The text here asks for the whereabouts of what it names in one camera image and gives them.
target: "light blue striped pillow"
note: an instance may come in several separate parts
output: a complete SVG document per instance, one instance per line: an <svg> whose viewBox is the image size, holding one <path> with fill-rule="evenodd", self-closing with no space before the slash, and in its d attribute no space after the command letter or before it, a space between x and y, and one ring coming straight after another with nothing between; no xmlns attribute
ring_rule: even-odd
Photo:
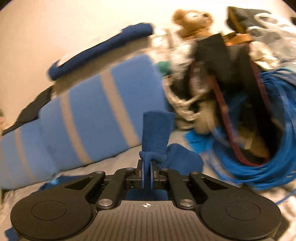
<svg viewBox="0 0 296 241"><path fill-rule="evenodd" d="M51 179L58 173L44 143L40 120L7 133L0 144L0 187L15 189Z"/></svg>
<svg viewBox="0 0 296 241"><path fill-rule="evenodd" d="M167 108L162 78L147 55L106 69L47 103L38 120L3 136L0 187L45 181L137 146L143 113Z"/></svg>

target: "brown teddy bear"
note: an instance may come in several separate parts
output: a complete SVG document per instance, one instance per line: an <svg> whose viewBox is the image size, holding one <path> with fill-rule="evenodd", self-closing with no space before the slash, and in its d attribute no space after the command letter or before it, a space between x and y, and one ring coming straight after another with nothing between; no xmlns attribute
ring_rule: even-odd
<svg viewBox="0 0 296 241"><path fill-rule="evenodd" d="M209 29L213 18L207 12L177 9L173 14L173 22L183 27L177 33L184 40L212 35Z"/></svg>

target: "dark blue cloth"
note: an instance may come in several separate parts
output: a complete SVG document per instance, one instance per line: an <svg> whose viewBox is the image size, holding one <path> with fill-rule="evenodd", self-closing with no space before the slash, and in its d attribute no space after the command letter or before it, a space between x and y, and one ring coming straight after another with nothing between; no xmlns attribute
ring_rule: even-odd
<svg viewBox="0 0 296 241"><path fill-rule="evenodd" d="M122 47L128 42L150 36L153 33L153 28L149 23L139 23L131 25L122 30L122 32L114 37L102 42L90 49L87 49L78 55L74 56L61 66L57 66L55 62L48 70L48 74L52 80L58 78L78 69L88 61L103 55L113 49Z"/></svg>
<svg viewBox="0 0 296 241"><path fill-rule="evenodd" d="M212 134L201 135L194 130L184 135L196 153L202 153L212 148L214 137Z"/></svg>
<svg viewBox="0 0 296 241"><path fill-rule="evenodd" d="M202 172L203 160L201 156L186 149L180 144L173 143L166 148L167 158L162 167L177 170L181 175L189 175L190 172Z"/></svg>
<svg viewBox="0 0 296 241"><path fill-rule="evenodd" d="M5 230L4 234L7 237L8 241L17 241L18 240L17 233L15 232L13 227Z"/></svg>
<svg viewBox="0 0 296 241"><path fill-rule="evenodd" d="M164 190L153 190L151 183L151 163L159 168L167 167L177 170L181 175L190 172L202 172L203 160L200 155L185 147L173 143L167 147L170 133L174 127L175 114L164 111L144 113L142 151L140 158L144 165L144 189L127 193L128 200L168 200Z"/></svg>

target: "plastic bag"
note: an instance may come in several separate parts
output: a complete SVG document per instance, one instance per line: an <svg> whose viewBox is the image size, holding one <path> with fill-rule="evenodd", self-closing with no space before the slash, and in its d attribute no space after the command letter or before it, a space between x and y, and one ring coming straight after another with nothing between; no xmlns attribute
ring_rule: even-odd
<svg viewBox="0 0 296 241"><path fill-rule="evenodd" d="M169 61L170 43L169 31L167 29L156 28L151 40L149 56L155 63Z"/></svg>
<svg viewBox="0 0 296 241"><path fill-rule="evenodd" d="M279 59L273 56L271 49L263 42L253 41L249 44L251 59L266 71L278 69Z"/></svg>
<svg viewBox="0 0 296 241"><path fill-rule="evenodd" d="M192 96L199 96L207 93L210 88L207 83L206 71L203 68L203 62L194 62L191 78L189 81L190 94Z"/></svg>
<svg viewBox="0 0 296 241"><path fill-rule="evenodd" d="M183 41L178 37L175 39L174 49L171 51L170 59L172 64L173 77L175 79L183 79L185 71L192 63L192 48L195 44L194 40Z"/></svg>
<svg viewBox="0 0 296 241"><path fill-rule="evenodd" d="M254 18L266 29L252 26L247 28L255 41L265 43L281 62L296 60L296 27L288 20L268 13L259 13Z"/></svg>

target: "blue rope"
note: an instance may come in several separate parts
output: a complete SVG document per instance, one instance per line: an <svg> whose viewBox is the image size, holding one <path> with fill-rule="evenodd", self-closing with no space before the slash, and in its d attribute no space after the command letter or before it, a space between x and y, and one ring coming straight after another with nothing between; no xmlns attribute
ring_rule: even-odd
<svg viewBox="0 0 296 241"><path fill-rule="evenodd" d="M232 178L217 170L213 158L210 158L210 166L220 179L232 181L236 184L247 184L254 187L255 190L282 186L296 178L296 88L288 83L296 83L296 73L286 69L278 69L273 72L261 73L261 77L271 101L271 111L274 117L279 119L285 127L281 144L275 156L263 166L246 166L237 160L232 149L214 139L212 142L213 150L222 167L227 170ZM229 115L234 126L238 122L240 105L237 105L237 103L237 100L234 99L229 102L229 105L235 105L235 108L229 108ZM282 203L288 197L280 200L277 204Z"/></svg>

